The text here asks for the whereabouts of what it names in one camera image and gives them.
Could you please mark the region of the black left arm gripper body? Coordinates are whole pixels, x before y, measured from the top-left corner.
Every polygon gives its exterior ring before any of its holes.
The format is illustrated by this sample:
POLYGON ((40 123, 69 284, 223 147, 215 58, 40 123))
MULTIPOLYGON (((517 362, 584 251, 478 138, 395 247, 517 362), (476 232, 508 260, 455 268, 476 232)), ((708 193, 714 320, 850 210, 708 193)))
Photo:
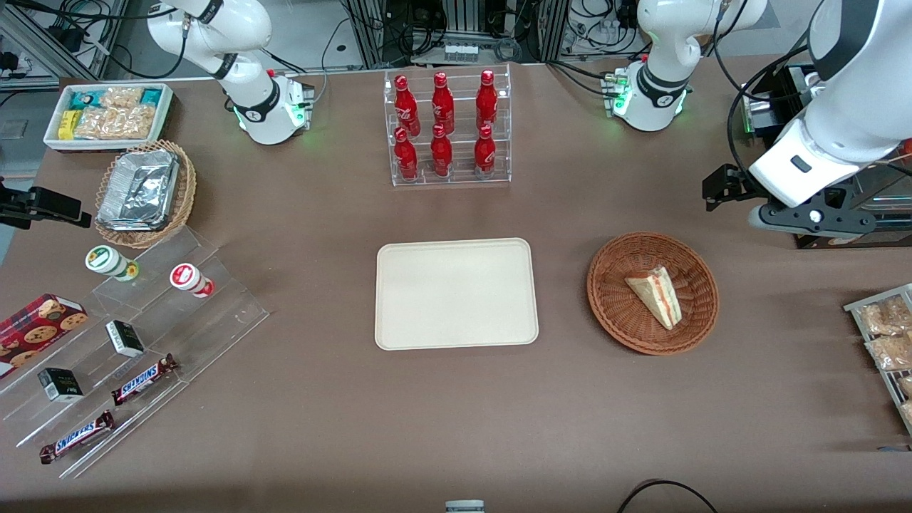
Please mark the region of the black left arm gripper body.
POLYGON ((735 165, 721 165, 719 175, 718 202, 740 202, 758 197, 758 189, 747 173, 735 165))

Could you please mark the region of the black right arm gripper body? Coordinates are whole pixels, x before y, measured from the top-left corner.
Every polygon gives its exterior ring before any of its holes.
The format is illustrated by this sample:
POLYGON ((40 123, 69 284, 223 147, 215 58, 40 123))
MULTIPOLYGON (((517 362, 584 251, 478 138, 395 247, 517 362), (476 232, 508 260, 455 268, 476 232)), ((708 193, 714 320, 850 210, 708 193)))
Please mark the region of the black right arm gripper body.
POLYGON ((29 217, 27 209, 27 201, 30 198, 30 188, 11 189, 1 182, 1 224, 14 229, 30 230, 32 218, 29 217))

